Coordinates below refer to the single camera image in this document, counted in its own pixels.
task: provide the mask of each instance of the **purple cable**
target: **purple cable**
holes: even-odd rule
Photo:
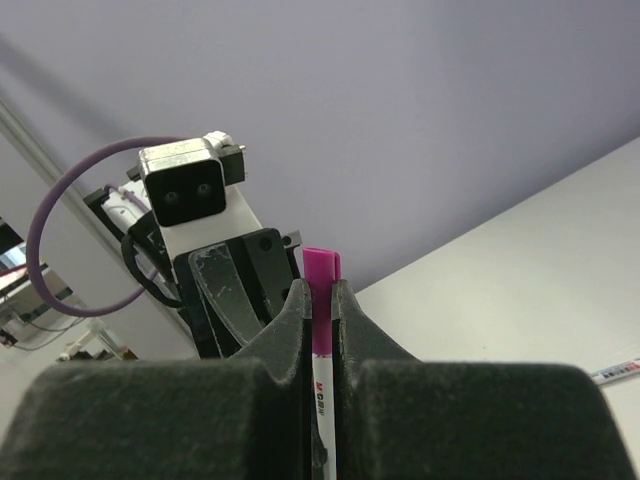
[[[115,185],[111,184],[111,183],[107,183],[104,188],[107,191],[112,191],[112,192],[116,192],[119,193],[120,195],[122,195],[124,198],[126,198],[127,200],[129,200],[131,203],[133,203],[136,207],[138,207],[140,209],[140,211],[142,213],[147,213],[149,211],[149,209],[147,208],[147,206],[142,202],[142,200],[140,200],[138,197],[136,197],[136,194],[133,193],[131,190],[127,190],[126,188],[122,189],[122,192],[118,189],[118,187],[116,187]]]
[[[65,315],[72,315],[76,317],[100,317],[116,312],[127,305],[130,305],[135,299],[142,295],[144,288],[140,287],[131,295],[117,303],[114,303],[113,305],[93,309],[81,309],[62,303],[53,293],[51,293],[44,281],[42,272],[40,271],[40,242],[42,240],[42,232],[53,207],[55,207],[60,197],[64,195],[64,192],[75,180],[80,178],[80,176],[91,167],[97,165],[110,156],[115,155],[116,153],[132,150],[134,148],[141,149],[145,147],[153,147],[155,145],[162,145],[164,143],[178,142],[180,140],[184,139],[180,137],[137,137],[112,143],[111,145],[107,145],[106,147],[92,153],[71,167],[71,169],[62,175],[53,187],[51,187],[49,193],[45,195],[44,199],[38,206],[36,213],[33,216],[33,220],[31,221],[31,227],[29,228],[29,234],[27,235],[26,254],[27,271],[29,273],[31,284],[38,295],[40,295],[40,298],[42,298],[49,307],[60,313],[64,313]]]

